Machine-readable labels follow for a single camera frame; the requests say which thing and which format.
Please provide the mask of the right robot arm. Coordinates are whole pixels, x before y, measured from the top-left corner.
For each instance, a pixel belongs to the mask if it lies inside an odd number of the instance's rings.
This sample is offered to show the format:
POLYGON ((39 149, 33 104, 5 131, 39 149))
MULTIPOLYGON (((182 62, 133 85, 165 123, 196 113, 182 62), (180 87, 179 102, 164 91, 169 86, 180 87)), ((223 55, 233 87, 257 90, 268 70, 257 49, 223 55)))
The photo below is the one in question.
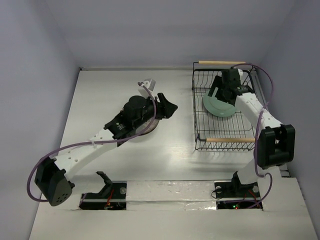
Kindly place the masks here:
POLYGON ((294 158, 296 130, 273 117, 254 90, 241 83, 242 70, 224 69, 211 86, 217 89, 216 98, 234 106, 255 127, 253 159, 236 171, 230 182, 217 187, 219 199, 241 198, 258 179, 271 176, 269 169, 280 167, 294 158))

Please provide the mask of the mint green plate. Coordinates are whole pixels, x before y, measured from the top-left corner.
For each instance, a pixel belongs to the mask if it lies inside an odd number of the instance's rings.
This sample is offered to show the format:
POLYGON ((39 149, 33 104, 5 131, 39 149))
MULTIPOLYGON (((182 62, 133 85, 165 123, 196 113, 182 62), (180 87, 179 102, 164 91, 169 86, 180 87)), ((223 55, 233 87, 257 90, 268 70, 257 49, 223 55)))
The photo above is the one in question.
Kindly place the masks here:
POLYGON ((215 97, 215 94, 217 93, 218 88, 216 88, 212 94, 212 96, 209 96, 210 90, 207 90, 205 94, 202 97, 202 102, 204 108, 213 116, 226 118, 230 117, 233 114, 236 113, 237 109, 226 102, 223 102, 221 100, 218 100, 215 97))

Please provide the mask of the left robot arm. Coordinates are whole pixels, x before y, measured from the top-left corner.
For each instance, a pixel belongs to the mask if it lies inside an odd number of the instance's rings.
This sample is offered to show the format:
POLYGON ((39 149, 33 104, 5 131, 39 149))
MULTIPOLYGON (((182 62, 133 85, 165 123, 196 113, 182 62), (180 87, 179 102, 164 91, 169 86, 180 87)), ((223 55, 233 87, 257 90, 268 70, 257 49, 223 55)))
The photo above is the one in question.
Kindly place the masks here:
POLYGON ((43 202, 52 207, 65 202, 73 193, 72 178, 86 165, 104 153, 118 149, 128 140, 148 134, 162 119, 169 119, 178 106, 169 102, 163 93, 156 97, 134 95, 119 113, 90 140, 64 146, 42 157, 31 171, 43 202))

